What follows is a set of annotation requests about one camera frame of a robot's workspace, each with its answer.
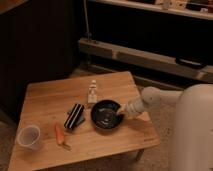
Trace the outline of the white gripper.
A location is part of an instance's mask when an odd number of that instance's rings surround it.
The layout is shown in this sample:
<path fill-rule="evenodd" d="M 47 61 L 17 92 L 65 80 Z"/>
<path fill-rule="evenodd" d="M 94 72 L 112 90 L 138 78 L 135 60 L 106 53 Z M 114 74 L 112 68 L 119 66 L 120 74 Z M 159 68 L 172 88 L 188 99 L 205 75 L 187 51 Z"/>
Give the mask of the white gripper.
<path fill-rule="evenodd" d="M 141 98 L 135 98 L 128 101 L 124 107 L 120 107 L 116 115 L 125 114 L 130 117 L 137 117 L 141 115 L 147 108 L 147 105 Z"/>

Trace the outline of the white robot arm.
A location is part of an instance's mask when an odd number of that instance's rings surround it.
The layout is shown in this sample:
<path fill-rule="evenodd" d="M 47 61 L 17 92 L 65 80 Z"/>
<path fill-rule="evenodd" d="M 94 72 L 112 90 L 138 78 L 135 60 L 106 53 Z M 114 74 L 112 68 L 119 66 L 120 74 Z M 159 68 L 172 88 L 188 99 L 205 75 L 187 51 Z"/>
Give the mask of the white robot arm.
<path fill-rule="evenodd" d="M 161 104 L 175 106 L 170 171 L 213 171 L 213 84 L 183 91 L 145 87 L 118 113 L 135 117 Z"/>

